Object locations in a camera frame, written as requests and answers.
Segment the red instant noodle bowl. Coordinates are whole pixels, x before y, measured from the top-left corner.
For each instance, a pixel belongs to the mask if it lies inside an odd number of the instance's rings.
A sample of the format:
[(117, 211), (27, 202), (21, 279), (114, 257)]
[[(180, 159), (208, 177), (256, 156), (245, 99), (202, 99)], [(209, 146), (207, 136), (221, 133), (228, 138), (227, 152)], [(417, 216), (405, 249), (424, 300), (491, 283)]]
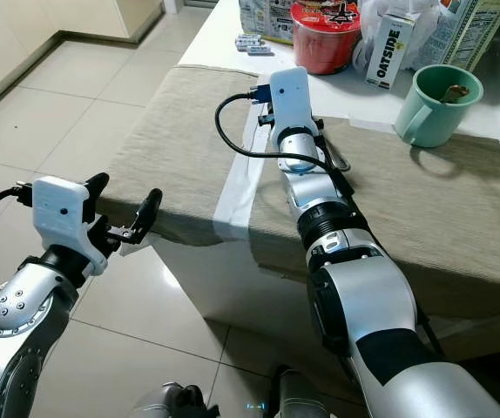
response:
[(344, 71), (361, 38), (357, 0), (294, 0), (294, 61), (310, 75)]

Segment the instant noodle multipack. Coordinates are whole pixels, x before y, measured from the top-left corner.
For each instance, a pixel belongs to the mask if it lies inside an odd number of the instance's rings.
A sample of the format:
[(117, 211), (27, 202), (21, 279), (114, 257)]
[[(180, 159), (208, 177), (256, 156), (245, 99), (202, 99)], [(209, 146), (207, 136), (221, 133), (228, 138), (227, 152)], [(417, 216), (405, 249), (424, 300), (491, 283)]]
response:
[(242, 31), (274, 43), (292, 44), (294, 3), (295, 0), (238, 0)]

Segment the white Oatside drink carton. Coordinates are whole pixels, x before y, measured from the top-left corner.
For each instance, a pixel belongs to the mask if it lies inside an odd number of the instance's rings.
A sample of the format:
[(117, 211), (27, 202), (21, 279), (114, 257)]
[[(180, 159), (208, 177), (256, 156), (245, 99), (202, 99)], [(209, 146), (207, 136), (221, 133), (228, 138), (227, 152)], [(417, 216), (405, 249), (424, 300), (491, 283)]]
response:
[(369, 41), (364, 80), (370, 86), (390, 89), (404, 63), (415, 18), (404, 9), (389, 9), (379, 15), (375, 23), (377, 28)]

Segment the white plastic bag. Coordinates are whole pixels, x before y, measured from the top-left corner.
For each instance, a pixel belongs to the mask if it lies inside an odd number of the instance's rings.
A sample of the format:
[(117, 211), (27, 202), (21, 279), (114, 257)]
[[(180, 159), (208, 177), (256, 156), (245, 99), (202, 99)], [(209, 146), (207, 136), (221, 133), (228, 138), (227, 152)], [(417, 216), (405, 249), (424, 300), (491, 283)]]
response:
[(446, 8), (440, 0), (358, 0), (359, 20), (361, 20), (361, 40), (351, 58), (356, 71), (367, 70), (372, 51), (375, 47), (376, 35), (381, 27), (382, 16), (386, 13), (412, 17), (414, 30), (412, 39), (407, 44), (407, 51), (402, 61), (402, 69), (414, 71), (421, 67), (418, 64), (420, 48), (433, 35), (438, 20), (444, 16)]

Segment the green mug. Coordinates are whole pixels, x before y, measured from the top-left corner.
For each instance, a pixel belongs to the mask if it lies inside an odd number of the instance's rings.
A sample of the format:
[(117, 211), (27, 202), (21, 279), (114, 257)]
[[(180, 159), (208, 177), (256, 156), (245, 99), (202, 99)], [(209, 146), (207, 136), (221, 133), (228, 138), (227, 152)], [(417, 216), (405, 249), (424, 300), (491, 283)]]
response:
[[(470, 94), (456, 104), (440, 103), (445, 89), (453, 84), (468, 87)], [(417, 69), (405, 103), (394, 122), (394, 131), (409, 145), (424, 148), (442, 146), (449, 142), (469, 108), (483, 94), (483, 84), (472, 72), (447, 64), (432, 64)]]

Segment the cream kitchen cabinet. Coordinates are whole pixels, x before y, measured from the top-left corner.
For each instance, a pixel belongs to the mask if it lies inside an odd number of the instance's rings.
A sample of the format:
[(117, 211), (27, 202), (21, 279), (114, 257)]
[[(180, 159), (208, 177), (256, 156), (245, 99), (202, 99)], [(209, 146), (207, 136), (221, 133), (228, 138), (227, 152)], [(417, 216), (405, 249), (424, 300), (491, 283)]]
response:
[(137, 43), (166, 0), (0, 0), (0, 95), (65, 35)]

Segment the gold spoon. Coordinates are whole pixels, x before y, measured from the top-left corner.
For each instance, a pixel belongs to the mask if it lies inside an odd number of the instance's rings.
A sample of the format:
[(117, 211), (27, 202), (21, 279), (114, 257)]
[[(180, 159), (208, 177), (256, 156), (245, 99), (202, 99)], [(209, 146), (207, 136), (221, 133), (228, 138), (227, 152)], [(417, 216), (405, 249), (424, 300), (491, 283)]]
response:
[(441, 96), (440, 103), (442, 104), (456, 104), (461, 99), (470, 94), (470, 89), (460, 84), (453, 84), (445, 89), (444, 94)]

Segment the cream crackers box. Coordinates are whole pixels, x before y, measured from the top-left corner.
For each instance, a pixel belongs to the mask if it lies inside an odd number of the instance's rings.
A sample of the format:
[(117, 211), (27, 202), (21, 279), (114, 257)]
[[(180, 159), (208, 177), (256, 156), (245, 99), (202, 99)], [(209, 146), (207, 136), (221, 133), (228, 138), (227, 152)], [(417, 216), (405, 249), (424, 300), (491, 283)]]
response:
[(435, 28), (412, 68), (447, 64), (472, 72), (500, 27), (500, 0), (437, 0)]

